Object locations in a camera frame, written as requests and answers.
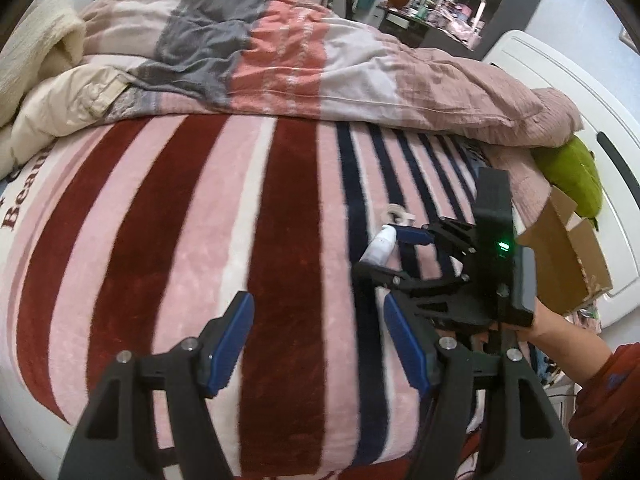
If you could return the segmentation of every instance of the jacket sleeve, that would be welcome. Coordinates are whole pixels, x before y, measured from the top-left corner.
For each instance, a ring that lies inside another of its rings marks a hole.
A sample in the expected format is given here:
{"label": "jacket sleeve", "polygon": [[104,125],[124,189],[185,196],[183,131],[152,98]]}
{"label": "jacket sleeve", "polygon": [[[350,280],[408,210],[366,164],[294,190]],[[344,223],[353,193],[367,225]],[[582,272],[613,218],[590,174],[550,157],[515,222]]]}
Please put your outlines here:
{"label": "jacket sleeve", "polygon": [[640,416],[640,343],[621,346],[577,396],[571,436],[582,480],[597,480],[611,464]]}

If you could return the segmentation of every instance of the cardboard box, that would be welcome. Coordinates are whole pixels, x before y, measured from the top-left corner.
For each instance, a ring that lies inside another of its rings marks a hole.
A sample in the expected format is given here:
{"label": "cardboard box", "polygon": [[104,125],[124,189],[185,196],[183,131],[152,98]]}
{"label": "cardboard box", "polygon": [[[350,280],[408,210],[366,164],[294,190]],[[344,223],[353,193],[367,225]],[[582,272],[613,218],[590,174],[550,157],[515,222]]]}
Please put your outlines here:
{"label": "cardboard box", "polygon": [[517,239],[536,253],[540,301],[562,315],[612,289],[593,227],[574,214],[575,207],[571,198],[554,187],[536,223]]}

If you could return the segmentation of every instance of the black device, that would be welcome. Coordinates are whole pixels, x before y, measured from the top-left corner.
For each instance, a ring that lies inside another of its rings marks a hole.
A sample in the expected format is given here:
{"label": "black device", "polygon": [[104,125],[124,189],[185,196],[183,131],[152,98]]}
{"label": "black device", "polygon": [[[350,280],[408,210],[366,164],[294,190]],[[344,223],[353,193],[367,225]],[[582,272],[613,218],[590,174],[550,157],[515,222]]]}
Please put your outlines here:
{"label": "black device", "polygon": [[[474,478],[578,480],[564,429],[505,326],[530,326],[536,297],[532,251],[514,241],[505,172],[480,170],[474,217],[475,226],[446,218],[423,228],[394,226],[400,243],[433,243],[462,262],[460,276],[416,280],[365,262],[353,266],[356,282],[390,289],[386,325],[409,384],[433,401],[406,480],[454,478],[478,389],[486,404]],[[118,354],[90,396],[59,479],[161,480],[162,468],[176,463],[185,480],[233,478],[204,399],[228,384],[253,316],[253,298],[238,292],[198,338],[165,354]],[[436,328],[489,330],[486,352],[440,337]],[[153,390],[166,392],[174,449],[158,449]]]}

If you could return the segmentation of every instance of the green plush toy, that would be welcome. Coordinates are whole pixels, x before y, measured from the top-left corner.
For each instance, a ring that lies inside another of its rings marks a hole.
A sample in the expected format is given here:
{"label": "green plush toy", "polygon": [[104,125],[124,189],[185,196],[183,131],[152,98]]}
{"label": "green plush toy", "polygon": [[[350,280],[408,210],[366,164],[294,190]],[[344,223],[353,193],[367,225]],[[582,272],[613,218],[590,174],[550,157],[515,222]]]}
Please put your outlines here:
{"label": "green plush toy", "polygon": [[602,209],[602,184],[593,154],[576,136],[560,148],[531,150],[542,174],[578,205],[575,212],[588,218],[597,228],[596,216]]}

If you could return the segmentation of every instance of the metal screw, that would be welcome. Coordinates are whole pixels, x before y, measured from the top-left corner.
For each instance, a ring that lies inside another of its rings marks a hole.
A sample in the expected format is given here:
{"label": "metal screw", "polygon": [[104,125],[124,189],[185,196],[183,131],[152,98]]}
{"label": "metal screw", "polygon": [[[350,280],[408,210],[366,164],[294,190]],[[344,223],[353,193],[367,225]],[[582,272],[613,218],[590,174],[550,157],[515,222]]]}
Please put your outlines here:
{"label": "metal screw", "polygon": [[504,283],[501,283],[500,285],[498,285],[498,290],[496,290],[496,293],[501,298],[508,298],[509,292],[510,292],[509,287],[506,286]]}
{"label": "metal screw", "polygon": [[522,352],[517,348],[509,348],[507,350],[507,357],[509,361],[517,363],[518,361],[522,361]]}
{"label": "metal screw", "polygon": [[187,352],[192,352],[198,347],[198,340],[194,337],[188,337],[180,343],[180,346],[183,350]]}
{"label": "metal screw", "polygon": [[438,343],[440,343],[440,346],[442,346],[445,350],[453,350],[456,346],[458,346],[458,342],[452,337],[448,336],[441,337]]}
{"label": "metal screw", "polygon": [[116,361],[120,364],[125,364],[131,361],[133,354],[129,350],[123,350],[118,355],[116,355]]}

